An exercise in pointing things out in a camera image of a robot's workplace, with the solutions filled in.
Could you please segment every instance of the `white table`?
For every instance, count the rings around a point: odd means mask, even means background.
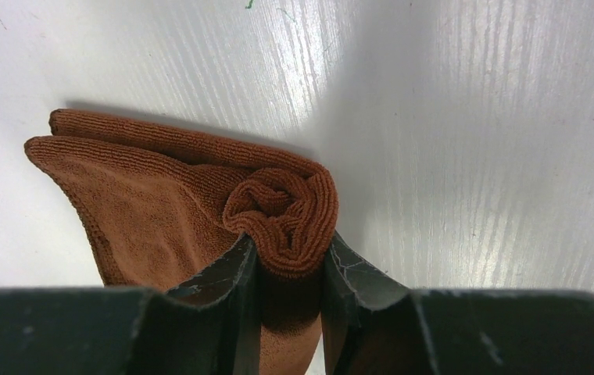
[[[23,154],[76,106],[322,162],[339,232],[407,286],[594,291],[594,0],[245,5],[0,0],[0,286],[101,283]]]

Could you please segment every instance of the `green mark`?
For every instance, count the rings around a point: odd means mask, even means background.
[[[283,8],[277,8],[277,10],[279,10],[283,14],[285,14],[285,16],[288,17],[292,22],[297,23],[297,20],[295,20],[295,17],[289,15],[288,12],[285,11],[285,9],[283,9]]]

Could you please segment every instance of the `folded towel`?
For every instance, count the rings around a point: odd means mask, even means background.
[[[256,243],[260,372],[302,374],[320,336],[320,279],[338,198],[329,172],[290,152],[59,109],[28,158],[76,208],[105,285],[162,291],[242,233]]]

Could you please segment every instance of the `towel fold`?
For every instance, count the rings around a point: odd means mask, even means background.
[[[320,279],[338,199],[321,165],[276,148],[58,109],[28,158],[65,192],[105,285],[162,291],[242,233],[256,243],[261,373],[306,372],[320,336]]]

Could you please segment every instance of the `brown towel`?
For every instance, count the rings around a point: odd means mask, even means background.
[[[105,285],[165,291],[226,252],[258,248],[260,372],[302,374],[320,336],[320,277],[338,199],[329,172],[290,152],[59,109],[28,158],[69,197]]]

